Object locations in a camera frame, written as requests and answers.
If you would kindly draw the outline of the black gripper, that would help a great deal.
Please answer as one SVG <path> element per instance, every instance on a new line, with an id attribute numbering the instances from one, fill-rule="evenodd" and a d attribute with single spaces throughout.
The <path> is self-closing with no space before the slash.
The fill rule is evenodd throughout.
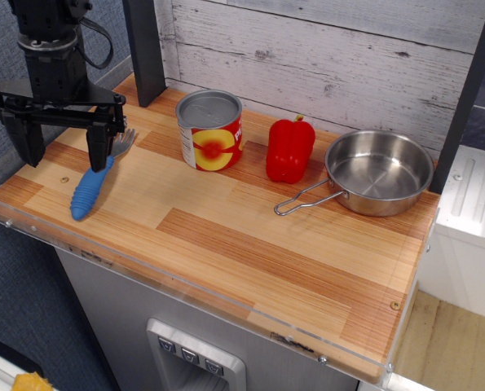
<path id="1" fill-rule="evenodd" d="M 126 98 L 89 81 L 81 37 L 48 42 L 19 37 L 28 77 L 0 81 L 0 121 L 21 160 L 37 167 L 45 154 L 41 125 L 87 129 L 90 167 L 106 167 L 112 139 L 126 129 Z"/>

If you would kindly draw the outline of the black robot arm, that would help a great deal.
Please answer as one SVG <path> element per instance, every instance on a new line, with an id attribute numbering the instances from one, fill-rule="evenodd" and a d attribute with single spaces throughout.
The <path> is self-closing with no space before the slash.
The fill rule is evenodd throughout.
<path id="1" fill-rule="evenodd" d="M 105 169 L 112 141 L 126 127 L 126 99 L 89 80 L 93 61 L 81 27 L 109 33 L 86 18 L 88 1 L 12 1 L 10 7 L 29 76 L 0 81 L 0 122 L 21 160 L 35 167 L 43 158 L 43 125 L 72 127 L 86 130 L 92 170 Z"/>

